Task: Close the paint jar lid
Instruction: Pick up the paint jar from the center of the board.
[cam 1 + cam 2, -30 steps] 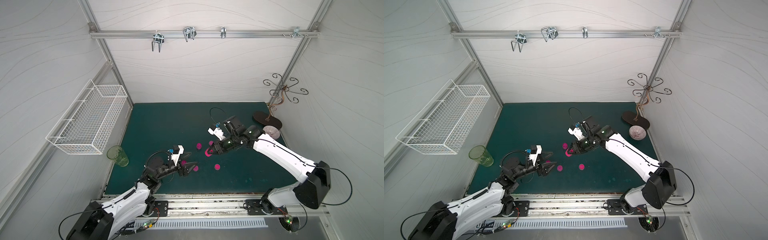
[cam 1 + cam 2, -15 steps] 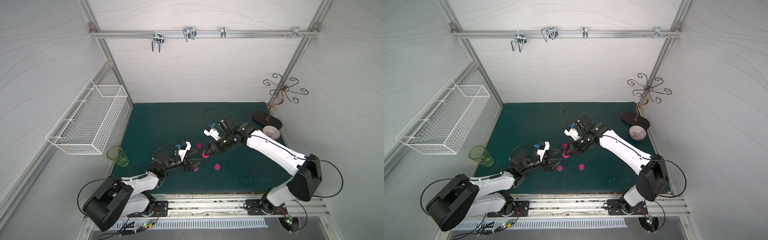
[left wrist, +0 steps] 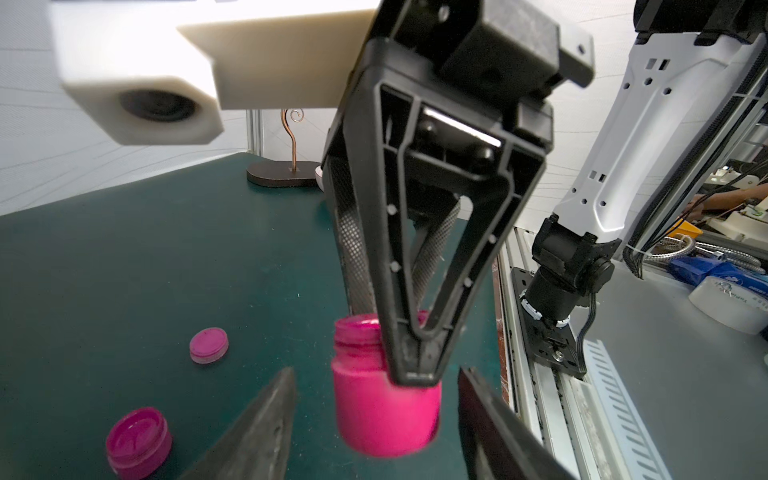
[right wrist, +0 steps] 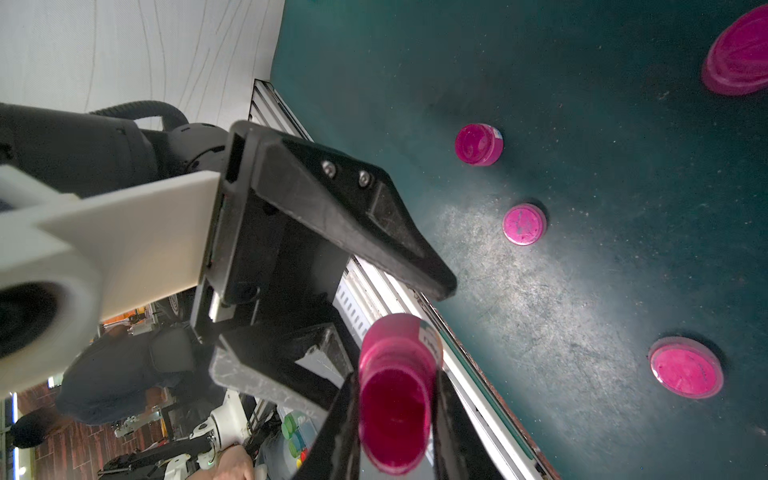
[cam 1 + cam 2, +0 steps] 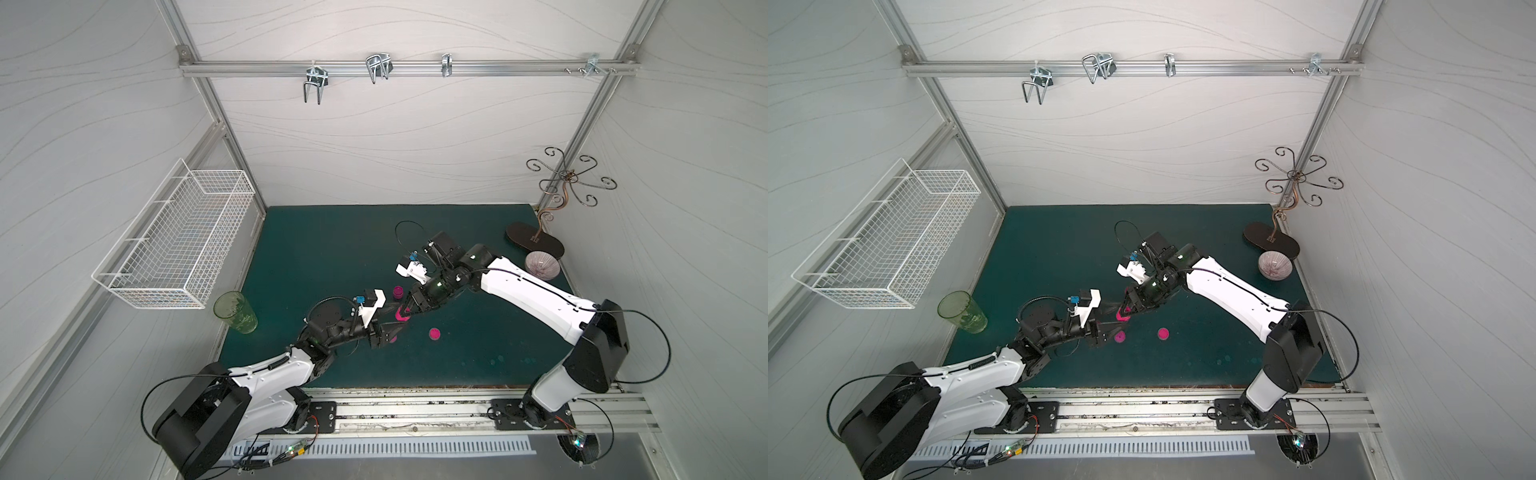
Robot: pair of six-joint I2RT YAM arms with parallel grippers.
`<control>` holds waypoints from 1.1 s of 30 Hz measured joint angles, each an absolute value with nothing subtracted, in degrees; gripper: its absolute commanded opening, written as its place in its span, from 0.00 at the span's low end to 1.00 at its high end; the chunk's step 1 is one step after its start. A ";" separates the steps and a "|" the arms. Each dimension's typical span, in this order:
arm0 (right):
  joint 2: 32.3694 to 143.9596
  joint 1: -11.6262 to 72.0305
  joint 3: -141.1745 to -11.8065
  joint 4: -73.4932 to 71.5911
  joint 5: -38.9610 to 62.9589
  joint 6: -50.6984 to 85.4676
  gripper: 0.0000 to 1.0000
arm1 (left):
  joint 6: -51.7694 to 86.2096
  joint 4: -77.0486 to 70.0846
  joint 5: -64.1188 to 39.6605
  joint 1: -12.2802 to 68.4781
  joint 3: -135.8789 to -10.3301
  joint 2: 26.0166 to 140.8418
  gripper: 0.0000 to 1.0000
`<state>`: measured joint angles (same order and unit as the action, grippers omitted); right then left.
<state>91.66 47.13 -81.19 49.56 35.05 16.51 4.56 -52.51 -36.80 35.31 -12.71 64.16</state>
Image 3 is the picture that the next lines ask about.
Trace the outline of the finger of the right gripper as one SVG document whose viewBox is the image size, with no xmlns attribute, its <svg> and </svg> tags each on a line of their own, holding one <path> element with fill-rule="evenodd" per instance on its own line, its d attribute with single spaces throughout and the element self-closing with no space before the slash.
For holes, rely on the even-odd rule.
<svg viewBox="0 0 768 480">
<path fill-rule="evenodd" d="M 376 312 L 368 256 L 351 172 L 345 159 L 327 156 L 323 185 L 330 209 L 350 315 Z"/>
<path fill-rule="evenodd" d="M 358 84 L 344 143 L 391 378 L 433 386 L 546 152 L 403 79 Z"/>
</svg>

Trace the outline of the magenta paint jar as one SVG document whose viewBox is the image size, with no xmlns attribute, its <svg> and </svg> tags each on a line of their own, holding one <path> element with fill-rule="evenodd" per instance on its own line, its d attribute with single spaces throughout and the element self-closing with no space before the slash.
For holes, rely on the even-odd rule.
<svg viewBox="0 0 768 480">
<path fill-rule="evenodd" d="M 427 447 L 440 425 L 442 385 L 395 385 L 389 376 L 375 314 L 335 322 L 331 361 L 335 411 L 341 438 L 353 450 L 394 458 Z"/>
</svg>

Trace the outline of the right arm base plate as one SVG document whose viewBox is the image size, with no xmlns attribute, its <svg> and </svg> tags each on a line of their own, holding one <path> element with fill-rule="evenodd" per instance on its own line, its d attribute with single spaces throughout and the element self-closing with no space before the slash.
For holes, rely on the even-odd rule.
<svg viewBox="0 0 768 480">
<path fill-rule="evenodd" d="M 532 317 L 522 304 L 523 295 L 533 277 L 532 273 L 520 268 L 511 270 L 516 313 L 526 356 L 556 372 L 582 380 L 587 374 L 587 368 L 577 353 L 577 340 L 571 327 L 549 328 L 542 320 Z"/>
</svg>

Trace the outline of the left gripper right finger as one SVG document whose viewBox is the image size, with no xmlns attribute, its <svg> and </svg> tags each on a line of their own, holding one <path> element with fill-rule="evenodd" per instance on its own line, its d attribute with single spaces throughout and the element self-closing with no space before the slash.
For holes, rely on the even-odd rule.
<svg viewBox="0 0 768 480">
<path fill-rule="evenodd" d="M 474 368 L 458 374 L 458 426 L 470 479 L 571 479 Z"/>
</svg>

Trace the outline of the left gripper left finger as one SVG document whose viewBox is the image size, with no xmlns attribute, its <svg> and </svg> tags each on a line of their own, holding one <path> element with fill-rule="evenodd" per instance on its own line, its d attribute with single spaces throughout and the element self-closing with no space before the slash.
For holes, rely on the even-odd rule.
<svg viewBox="0 0 768 480">
<path fill-rule="evenodd" d="M 297 406 L 295 370 L 281 369 L 183 479 L 282 479 Z"/>
</svg>

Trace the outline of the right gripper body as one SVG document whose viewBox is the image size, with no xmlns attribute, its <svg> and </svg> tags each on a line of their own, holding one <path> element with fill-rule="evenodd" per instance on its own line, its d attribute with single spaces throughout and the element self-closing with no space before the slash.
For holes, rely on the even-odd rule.
<svg viewBox="0 0 768 480">
<path fill-rule="evenodd" d="M 546 150 L 554 146 L 547 98 L 562 83 L 595 77 L 594 41 L 539 1 L 383 1 L 350 72 L 344 108 L 377 47 L 400 51 L 385 66 L 447 85 L 476 108 L 496 111 L 504 129 Z"/>
</svg>

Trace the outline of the magenta jar lid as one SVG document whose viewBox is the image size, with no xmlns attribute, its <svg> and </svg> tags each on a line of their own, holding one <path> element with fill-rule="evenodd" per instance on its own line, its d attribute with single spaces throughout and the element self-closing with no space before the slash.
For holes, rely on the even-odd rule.
<svg viewBox="0 0 768 480">
<path fill-rule="evenodd" d="M 227 333 L 211 327 L 196 333 L 189 342 L 191 360 L 199 365 L 212 364 L 224 357 L 229 349 Z"/>
</svg>

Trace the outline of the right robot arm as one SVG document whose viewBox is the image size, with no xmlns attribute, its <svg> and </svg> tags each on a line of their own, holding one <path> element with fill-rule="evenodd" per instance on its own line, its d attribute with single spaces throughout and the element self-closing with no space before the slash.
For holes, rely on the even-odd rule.
<svg viewBox="0 0 768 480">
<path fill-rule="evenodd" d="M 522 298 L 554 329 L 611 278 L 632 200 L 699 94 L 767 34 L 763 1 L 639 1 L 622 86 L 532 249 Z M 391 380 L 436 385 L 552 150 L 552 91 L 590 36 L 528 1 L 383 1 L 329 132 L 323 185 L 352 314 Z"/>
</svg>

